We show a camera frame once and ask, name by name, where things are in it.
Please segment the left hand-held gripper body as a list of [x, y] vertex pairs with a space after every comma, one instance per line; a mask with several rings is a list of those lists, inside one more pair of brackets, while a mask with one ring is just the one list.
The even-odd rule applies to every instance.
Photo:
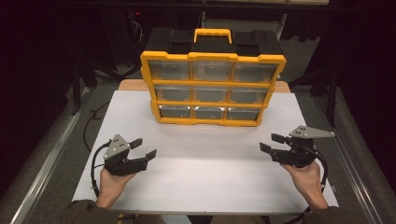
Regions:
[[125, 176], [145, 171], [149, 161], [146, 157], [130, 160], [128, 158], [129, 143], [119, 134], [110, 141], [109, 147], [104, 155], [105, 168], [117, 176]]

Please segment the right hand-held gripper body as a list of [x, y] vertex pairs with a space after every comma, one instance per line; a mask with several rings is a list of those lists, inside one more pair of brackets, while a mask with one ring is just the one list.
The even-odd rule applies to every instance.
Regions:
[[296, 168], [304, 168], [314, 160], [319, 160], [323, 165], [326, 165], [324, 157], [316, 150], [314, 140], [332, 138], [335, 137], [335, 133], [307, 126], [298, 126], [285, 137], [290, 138], [290, 143], [286, 144], [290, 147], [290, 150], [273, 148], [273, 153], [270, 155], [272, 160]]

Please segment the clear plastic screw drawer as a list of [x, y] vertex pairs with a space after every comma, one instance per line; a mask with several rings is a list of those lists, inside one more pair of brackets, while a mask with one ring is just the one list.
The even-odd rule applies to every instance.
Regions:
[[223, 119], [225, 108], [213, 106], [196, 106], [193, 109], [193, 112], [197, 119], [210, 119], [210, 116], [216, 116], [217, 119]]

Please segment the metal floor rail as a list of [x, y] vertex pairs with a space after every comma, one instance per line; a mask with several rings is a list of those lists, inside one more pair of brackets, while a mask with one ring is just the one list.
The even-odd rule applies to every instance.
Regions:
[[384, 180], [370, 150], [363, 142], [355, 121], [344, 101], [335, 108], [335, 125], [327, 118], [327, 103], [320, 97], [314, 97], [314, 102], [326, 123], [335, 132], [333, 144], [338, 154], [338, 160], [346, 174], [353, 195], [359, 202], [361, 211], [370, 224], [386, 224], [386, 211], [381, 208], [382, 197], [387, 193], [388, 184]]
[[91, 96], [92, 88], [85, 87], [80, 94], [80, 105], [74, 101], [67, 104], [22, 166], [11, 187], [18, 208], [8, 224], [23, 224], [29, 218], [64, 152], [64, 145], [78, 122], [81, 108]]

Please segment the person's right hand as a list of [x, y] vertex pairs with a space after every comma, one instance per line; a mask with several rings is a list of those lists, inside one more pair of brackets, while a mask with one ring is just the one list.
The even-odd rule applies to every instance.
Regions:
[[282, 167], [290, 174], [295, 188], [302, 194], [312, 211], [329, 207], [321, 191], [320, 168], [315, 161], [304, 168], [287, 164], [282, 164]]

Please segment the person's left hand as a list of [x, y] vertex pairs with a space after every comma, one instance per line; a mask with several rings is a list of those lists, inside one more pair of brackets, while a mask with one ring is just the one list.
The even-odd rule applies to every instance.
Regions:
[[95, 202], [96, 205], [110, 209], [133, 177], [134, 174], [125, 176], [112, 175], [107, 169], [103, 168], [100, 172], [100, 188]]

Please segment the black metal stand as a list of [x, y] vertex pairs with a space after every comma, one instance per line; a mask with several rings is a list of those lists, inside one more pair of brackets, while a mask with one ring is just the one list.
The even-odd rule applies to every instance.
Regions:
[[88, 88], [95, 88], [97, 80], [90, 61], [86, 59], [77, 59], [72, 65], [72, 90], [73, 90], [73, 110], [72, 116], [75, 116], [81, 107], [81, 89], [80, 82], [83, 82]]
[[337, 71], [329, 66], [305, 74], [289, 82], [289, 88], [311, 84], [310, 93], [312, 96], [327, 96], [326, 117], [334, 127], [334, 110], [336, 106]]

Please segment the yellow black organizer cabinet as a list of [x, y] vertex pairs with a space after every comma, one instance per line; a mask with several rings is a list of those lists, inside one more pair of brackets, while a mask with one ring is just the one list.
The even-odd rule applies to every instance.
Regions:
[[[229, 29], [197, 28], [193, 31], [185, 31], [164, 27], [154, 28], [140, 56], [140, 60], [141, 73], [151, 97], [150, 106], [152, 113], [153, 89], [149, 74], [150, 61], [273, 63], [277, 66], [277, 69], [276, 76], [271, 84], [273, 88], [272, 94], [275, 91], [276, 79], [286, 65], [286, 57], [278, 44], [275, 34], [268, 30], [234, 32]], [[160, 123], [186, 124], [162, 122], [154, 113], [153, 115]], [[231, 124], [223, 126], [258, 126], [261, 122], [262, 115], [256, 125]]]

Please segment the white board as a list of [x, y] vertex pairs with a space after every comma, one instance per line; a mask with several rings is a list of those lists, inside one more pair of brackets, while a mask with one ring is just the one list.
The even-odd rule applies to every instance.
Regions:
[[307, 204], [290, 175], [260, 150], [276, 147], [271, 135], [287, 135], [304, 124], [292, 93], [276, 93], [257, 127], [161, 124], [146, 91], [115, 91], [95, 144], [115, 135], [142, 146], [129, 154], [156, 157], [137, 174], [114, 204], [141, 214], [290, 215]]

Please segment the group of clear organizer bins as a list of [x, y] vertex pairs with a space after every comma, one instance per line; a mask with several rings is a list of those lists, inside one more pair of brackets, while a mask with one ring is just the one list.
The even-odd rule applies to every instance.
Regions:
[[[150, 61], [153, 113], [162, 122], [256, 125], [268, 106], [273, 63]], [[223, 119], [197, 119], [196, 106], [224, 107]]]

